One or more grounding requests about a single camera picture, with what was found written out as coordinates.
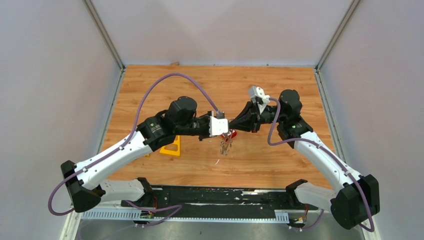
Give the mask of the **grey metal keyring disc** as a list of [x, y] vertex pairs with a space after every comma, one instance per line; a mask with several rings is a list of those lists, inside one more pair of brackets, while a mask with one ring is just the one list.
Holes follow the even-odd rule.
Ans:
[[228, 154], [229, 149], [232, 145], [232, 138], [222, 138], [220, 143], [220, 153], [224, 156]]

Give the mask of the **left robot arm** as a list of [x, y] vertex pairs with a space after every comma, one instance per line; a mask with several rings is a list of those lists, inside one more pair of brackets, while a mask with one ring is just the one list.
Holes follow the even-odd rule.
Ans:
[[149, 206], [153, 193], [140, 180], [108, 180], [108, 177], [132, 161], [173, 143], [177, 136], [197, 136], [203, 140], [228, 130], [228, 121], [216, 118], [212, 111], [197, 116], [197, 106], [193, 98], [181, 96], [168, 109], [136, 124], [126, 137], [106, 150], [77, 163], [63, 162], [60, 166], [63, 185], [73, 211], [83, 213], [100, 203], [118, 200]]

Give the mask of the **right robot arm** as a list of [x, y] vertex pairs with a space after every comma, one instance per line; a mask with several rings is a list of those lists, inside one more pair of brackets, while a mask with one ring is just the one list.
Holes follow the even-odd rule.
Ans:
[[292, 209], [312, 205], [332, 214], [337, 223], [350, 230], [356, 226], [375, 231], [373, 216], [380, 211], [379, 182], [371, 174], [363, 175], [343, 162], [320, 139], [301, 117], [303, 107], [296, 90], [283, 90], [279, 98], [266, 95], [253, 86], [248, 101], [235, 119], [231, 130], [256, 133], [261, 125], [270, 124], [267, 143], [288, 144], [306, 157], [328, 180], [331, 189], [300, 179], [285, 190], [286, 204]]

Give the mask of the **red window toy block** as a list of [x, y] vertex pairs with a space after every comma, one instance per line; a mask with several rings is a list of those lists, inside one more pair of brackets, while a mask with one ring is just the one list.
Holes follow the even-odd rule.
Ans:
[[229, 132], [221, 135], [223, 139], [232, 139], [237, 135], [237, 131], [235, 129], [230, 129]]

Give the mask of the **yellow triangular toy block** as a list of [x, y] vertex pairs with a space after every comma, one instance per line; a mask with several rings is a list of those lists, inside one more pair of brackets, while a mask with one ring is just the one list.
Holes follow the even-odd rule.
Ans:
[[181, 137], [177, 135], [175, 140], [172, 143], [162, 147], [159, 153], [167, 156], [180, 157], [181, 149]]

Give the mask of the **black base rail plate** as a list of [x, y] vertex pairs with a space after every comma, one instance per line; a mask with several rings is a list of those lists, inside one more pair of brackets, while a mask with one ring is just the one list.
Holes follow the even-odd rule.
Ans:
[[142, 208], [182, 208], [174, 217], [272, 218], [276, 211], [315, 211], [316, 206], [295, 203], [284, 189], [152, 185], [134, 201]]

